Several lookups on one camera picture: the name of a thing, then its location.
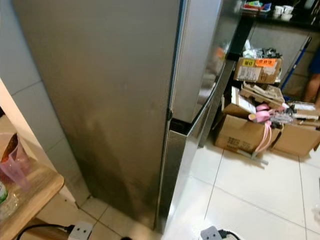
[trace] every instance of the wooden table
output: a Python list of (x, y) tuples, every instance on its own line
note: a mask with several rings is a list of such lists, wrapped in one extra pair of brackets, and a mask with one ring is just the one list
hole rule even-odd
[(0, 223), (1, 240), (16, 237), (64, 185), (64, 178), (60, 174), (32, 158), (27, 179), (30, 183), (27, 191), (23, 191), (15, 183), (5, 184), (9, 194), (16, 195), (18, 205), (15, 212)]

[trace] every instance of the blue shorts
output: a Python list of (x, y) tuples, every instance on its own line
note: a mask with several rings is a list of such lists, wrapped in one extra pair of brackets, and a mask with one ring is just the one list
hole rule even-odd
[(314, 55), (314, 59), (312, 60), (309, 71), (312, 74), (320, 74), (320, 48), (318, 51), (316, 51), (316, 54)]

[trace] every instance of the clutter pile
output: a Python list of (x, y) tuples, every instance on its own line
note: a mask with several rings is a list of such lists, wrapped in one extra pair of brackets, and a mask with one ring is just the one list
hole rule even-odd
[(266, 149), (308, 155), (320, 143), (320, 111), (310, 103), (285, 102), (280, 88), (271, 85), (282, 63), (275, 49), (247, 50), (234, 73), (241, 87), (234, 81), (222, 97), (221, 113), (213, 125), (214, 144), (266, 165)]

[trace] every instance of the refrigerator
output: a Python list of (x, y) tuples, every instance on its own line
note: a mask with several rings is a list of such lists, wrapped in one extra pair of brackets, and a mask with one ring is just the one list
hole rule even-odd
[(12, 4), (91, 194), (163, 232), (228, 82), (240, 1)]

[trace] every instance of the white tile floor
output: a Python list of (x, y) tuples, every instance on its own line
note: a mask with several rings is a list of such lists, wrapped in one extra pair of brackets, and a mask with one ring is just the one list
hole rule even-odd
[(152, 232), (98, 199), (77, 209), (61, 196), (39, 214), (50, 223), (93, 223), (91, 240), (198, 240), (214, 225), (243, 240), (320, 240), (320, 149), (299, 159), (266, 153), (268, 166), (213, 146), (197, 150), (190, 176), (164, 235)]

